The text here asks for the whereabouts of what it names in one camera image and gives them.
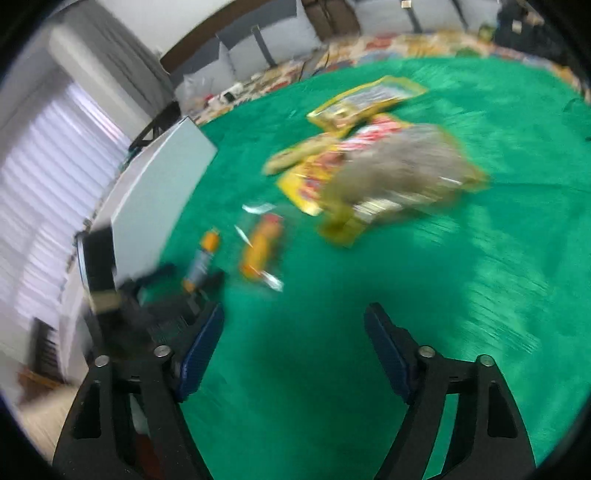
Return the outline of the green embroidered bed cover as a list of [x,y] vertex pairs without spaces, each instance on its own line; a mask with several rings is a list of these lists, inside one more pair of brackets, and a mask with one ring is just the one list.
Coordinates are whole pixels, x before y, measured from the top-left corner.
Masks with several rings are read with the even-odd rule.
[[[370,229],[348,248],[263,176],[266,159],[315,134],[307,115],[385,75],[428,91],[397,107],[454,135],[489,182],[425,215]],[[363,329],[380,303],[446,356],[491,355],[535,456],[565,435],[590,391],[590,107],[553,74],[479,58],[390,60],[325,73],[204,126],[214,160],[162,253],[190,263],[209,228],[226,273],[225,326],[182,404],[217,479],[371,479],[404,418]],[[283,291],[245,280],[242,205],[276,205]]]

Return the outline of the grey pillow middle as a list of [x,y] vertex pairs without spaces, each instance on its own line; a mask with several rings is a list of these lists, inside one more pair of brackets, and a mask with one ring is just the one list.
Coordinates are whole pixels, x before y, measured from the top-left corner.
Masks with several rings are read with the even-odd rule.
[[217,37],[239,79],[322,47],[301,1],[267,2],[224,27]]

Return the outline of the floral bed sheet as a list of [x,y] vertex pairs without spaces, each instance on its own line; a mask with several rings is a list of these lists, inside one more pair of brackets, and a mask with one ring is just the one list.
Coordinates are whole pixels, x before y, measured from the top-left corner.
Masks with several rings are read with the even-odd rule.
[[229,101],[220,94],[201,95],[197,107],[186,112],[198,126],[231,111],[236,105],[256,100],[273,91],[280,90],[325,72],[372,64],[389,59],[422,57],[497,57],[547,70],[590,100],[590,83],[572,67],[501,47],[490,39],[468,33],[439,31],[433,34],[402,34],[386,36],[345,37],[329,42],[318,52],[307,57],[288,60],[280,66],[271,67],[253,74],[249,80],[236,85],[231,92],[235,100]]

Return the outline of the white green snack packet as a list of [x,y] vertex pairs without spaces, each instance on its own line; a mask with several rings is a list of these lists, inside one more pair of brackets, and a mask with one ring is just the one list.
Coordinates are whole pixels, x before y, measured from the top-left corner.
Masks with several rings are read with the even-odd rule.
[[185,292],[192,293],[204,285],[211,267],[211,260],[220,245],[221,235],[215,228],[206,231],[201,237],[197,252],[182,280]]

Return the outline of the grey pillow left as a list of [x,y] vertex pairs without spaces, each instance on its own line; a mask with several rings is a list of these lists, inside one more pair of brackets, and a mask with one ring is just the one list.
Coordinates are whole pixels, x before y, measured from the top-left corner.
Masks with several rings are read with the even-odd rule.
[[218,95],[236,82],[228,50],[216,37],[171,73],[170,79],[183,112],[202,109],[208,95]]

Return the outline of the grey pillow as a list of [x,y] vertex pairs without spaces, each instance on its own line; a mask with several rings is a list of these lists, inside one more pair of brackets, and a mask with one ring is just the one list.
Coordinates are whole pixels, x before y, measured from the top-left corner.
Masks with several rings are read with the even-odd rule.
[[228,50],[216,37],[171,73],[170,79],[183,112],[202,109],[208,95],[218,95],[236,82]]
[[477,32],[495,26],[501,1],[370,0],[351,1],[363,35]]
[[267,2],[224,27],[217,37],[239,79],[322,47],[301,1]]

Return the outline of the brown headboard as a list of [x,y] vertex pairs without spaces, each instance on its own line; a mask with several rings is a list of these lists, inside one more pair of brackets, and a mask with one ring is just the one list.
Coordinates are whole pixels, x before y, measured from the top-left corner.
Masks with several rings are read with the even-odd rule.
[[266,32],[287,20],[294,22],[301,38],[320,42],[361,31],[348,1],[233,1],[188,32],[160,63],[166,72],[173,73],[209,44],[221,42],[231,49],[256,30]]

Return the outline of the white storage box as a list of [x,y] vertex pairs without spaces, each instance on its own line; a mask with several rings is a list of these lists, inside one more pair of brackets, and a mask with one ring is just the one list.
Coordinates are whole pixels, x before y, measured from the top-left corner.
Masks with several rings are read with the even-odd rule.
[[[92,227],[111,226],[115,280],[155,268],[185,204],[217,153],[204,133],[185,117],[135,157],[101,204]],[[89,340],[82,315],[88,303],[80,269],[69,269],[61,296],[59,359],[63,376],[82,382]]]

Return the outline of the grey nuts snack bag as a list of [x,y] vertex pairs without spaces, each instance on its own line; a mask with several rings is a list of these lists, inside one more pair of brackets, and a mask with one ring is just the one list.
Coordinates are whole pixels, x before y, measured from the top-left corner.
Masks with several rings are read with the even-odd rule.
[[487,181],[450,133],[413,124],[344,155],[318,198],[318,233],[336,245],[351,245],[374,225],[449,204]]

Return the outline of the small yellow red snack packet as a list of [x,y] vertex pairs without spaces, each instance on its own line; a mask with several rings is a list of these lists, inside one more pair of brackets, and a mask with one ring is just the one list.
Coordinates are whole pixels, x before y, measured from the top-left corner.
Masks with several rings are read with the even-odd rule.
[[297,144],[270,156],[263,165],[262,173],[266,176],[276,175],[308,157],[318,155],[341,141],[342,134],[338,132],[325,132],[304,139]]

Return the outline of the orange sausage snack packet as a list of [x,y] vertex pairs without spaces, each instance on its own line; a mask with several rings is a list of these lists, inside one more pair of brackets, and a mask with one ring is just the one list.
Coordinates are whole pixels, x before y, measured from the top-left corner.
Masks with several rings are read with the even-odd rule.
[[238,270],[245,280],[266,285],[276,292],[283,291],[283,281],[273,273],[276,254],[283,240],[286,222],[270,203],[242,205],[242,224],[235,232],[242,239]]

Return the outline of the grey pillow right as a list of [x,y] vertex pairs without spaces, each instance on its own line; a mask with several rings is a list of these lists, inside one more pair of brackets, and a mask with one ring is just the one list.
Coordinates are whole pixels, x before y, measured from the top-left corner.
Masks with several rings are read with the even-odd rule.
[[501,1],[370,0],[351,1],[363,35],[477,32],[495,26]]

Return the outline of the white window curtain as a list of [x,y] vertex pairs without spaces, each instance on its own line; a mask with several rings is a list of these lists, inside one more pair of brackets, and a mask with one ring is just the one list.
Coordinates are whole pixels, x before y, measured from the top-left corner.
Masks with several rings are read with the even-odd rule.
[[21,359],[34,319],[55,326],[73,255],[127,156],[129,138],[55,75],[1,130],[1,350]]

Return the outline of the yellow clear snack bag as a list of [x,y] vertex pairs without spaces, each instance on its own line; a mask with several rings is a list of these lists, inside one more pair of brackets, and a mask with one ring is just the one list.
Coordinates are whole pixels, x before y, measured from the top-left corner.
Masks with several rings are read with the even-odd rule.
[[307,119],[324,132],[344,136],[374,114],[427,91],[408,78],[387,75],[342,92],[308,113]]

